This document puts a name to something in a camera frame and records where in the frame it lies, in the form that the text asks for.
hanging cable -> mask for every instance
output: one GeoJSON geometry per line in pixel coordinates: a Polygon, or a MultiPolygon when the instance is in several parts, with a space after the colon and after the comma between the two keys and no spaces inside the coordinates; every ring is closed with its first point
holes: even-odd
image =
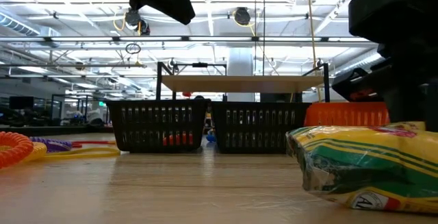
{"type": "Polygon", "coordinates": [[[142,22],[138,22],[138,36],[142,35],[142,22]]]}
{"type": "Polygon", "coordinates": [[[125,28],[126,12],[123,14],[123,24],[122,24],[121,28],[119,26],[117,26],[117,24],[116,24],[116,15],[117,15],[117,12],[114,13],[114,18],[112,20],[112,23],[114,25],[114,28],[116,28],[118,31],[122,31],[125,28]]]}
{"type": "MultiPolygon", "coordinates": [[[[239,25],[240,27],[249,27],[250,28],[250,30],[251,30],[251,33],[253,34],[253,36],[256,36],[256,34],[255,34],[255,31],[254,31],[254,29],[253,29],[253,25],[255,25],[255,23],[253,23],[253,24],[249,24],[249,25],[240,25],[237,21],[236,21],[236,19],[235,19],[235,11],[233,12],[233,20],[234,20],[234,22],[236,23],[236,25],[239,25]]],[[[256,17],[256,19],[255,19],[255,21],[257,21],[257,18],[259,18],[260,17],[260,13],[257,13],[257,17],[256,17]]],[[[256,41],[255,42],[255,46],[257,47],[257,45],[259,46],[259,48],[260,48],[260,50],[261,50],[261,52],[263,53],[263,61],[265,60],[265,58],[266,59],[268,59],[269,57],[265,54],[265,50],[263,49],[263,47],[256,41]]],[[[268,60],[268,63],[269,63],[269,65],[272,67],[272,70],[279,76],[280,74],[279,74],[279,72],[277,72],[276,71],[276,69],[272,66],[272,64],[271,64],[271,62],[269,62],[269,60],[268,60]]]]}
{"type": "MultiPolygon", "coordinates": [[[[312,0],[309,0],[309,16],[310,16],[310,30],[312,35],[313,67],[315,68],[317,65],[316,65],[316,50],[315,50],[315,32],[313,30],[312,0]]],[[[316,90],[318,92],[318,101],[321,102],[320,87],[317,87],[316,90]]]]}

yellow toy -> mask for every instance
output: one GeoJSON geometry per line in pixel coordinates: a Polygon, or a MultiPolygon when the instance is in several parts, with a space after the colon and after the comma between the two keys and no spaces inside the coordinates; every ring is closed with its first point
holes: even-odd
{"type": "Polygon", "coordinates": [[[356,209],[438,213],[438,134],[423,123],[304,127],[287,137],[309,193],[356,209]]]}

red object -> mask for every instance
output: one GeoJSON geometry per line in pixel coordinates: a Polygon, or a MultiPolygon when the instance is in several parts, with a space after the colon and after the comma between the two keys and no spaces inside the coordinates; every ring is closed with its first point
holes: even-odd
{"type": "MultiPolygon", "coordinates": [[[[187,138],[185,136],[185,133],[183,133],[183,139],[181,141],[181,139],[179,138],[179,135],[177,135],[176,139],[175,139],[175,144],[176,145],[180,145],[180,142],[182,142],[183,145],[187,144],[187,138]]],[[[173,142],[173,136],[170,135],[168,138],[163,138],[163,145],[167,146],[173,146],[174,142],[173,142]]],[[[189,134],[189,145],[193,145],[193,136],[192,134],[189,134]]]]}
{"type": "Polygon", "coordinates": [[[73,148],[82,148],[82,145],[113,145],[114,141],[100,141],[100,140],[89,140],[89,141],[72,141],[73,148]]]}
{"type": "Polygon", "coordinates": [[[381,126],[389,123],[384,102],[314,103],[307,108],[305,126],[381,126]]]}
{"type": "Polygon", "coordinates": [[[20,162],[34,150],[28,137],[12,132],[0,132],[0,145],[11,147],[0,152],[0,169],[20,162]]]}

table surface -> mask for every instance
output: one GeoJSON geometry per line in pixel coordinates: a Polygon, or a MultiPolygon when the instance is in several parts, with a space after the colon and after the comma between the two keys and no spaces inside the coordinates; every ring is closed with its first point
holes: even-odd
{"type": "MultiPolygon", "coordinates": [[[[53,136],[111,140],[111,134],[53,136]]],[[[350,210],[307,194],[286,155],[178,155],[30,162],[0,171],[0,223],[436,223],[350,210]]]]}
{"type": "Polygon", "coordinates": [[[177,92],[294,93],[323,82],[321,76],[163,76],[163,84],[177,92]]]}

metal frame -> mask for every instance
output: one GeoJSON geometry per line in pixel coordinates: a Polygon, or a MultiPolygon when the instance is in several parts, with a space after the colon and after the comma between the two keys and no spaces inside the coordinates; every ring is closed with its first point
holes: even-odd
{"type": "MultiPolygon", "coordinates": [[[[223,66],[225,68],[225,75],[227,75],[227,64],[208,64],[208,63],[193,63],[193,64],[175,64],[172,71],[163,63],[158,62],[157,63],[157,89],[156,89],[156,100],[159,101],[161,99],[162,95],[162,82],[163,82],[163,73],[162,71],[165,70],[169,75],[175,75],[175,67],[176,66],[183,66],[183,68],[179,71],[182,72],[187,66],[195,67],[195,68],[207,68],[208,66],[212,66],[216,68],[217,66],[223,66]]],[[[175,91],[172,91],[172,100],[177,99],[177,93],[175,91]]]]}
{"type": "MultiPolygon", "coordinates": [[[[316,70],[320,70],[322,67],[322,74],[324,77],[324,100],[325,102],[330,102],[330,76],[329,76],[329,64],[328,63],[324,63],[321,64],[317,67],[315,67],[314,69],[311,69],[310,71],[306,72],[305,74],[303,74],[302,76],[307,76],[310,73],[316,71],[316,70]]],[[[302,102],[302,92],[299,93],[294,93],[294,99],[297,102],[302,102]]]]}

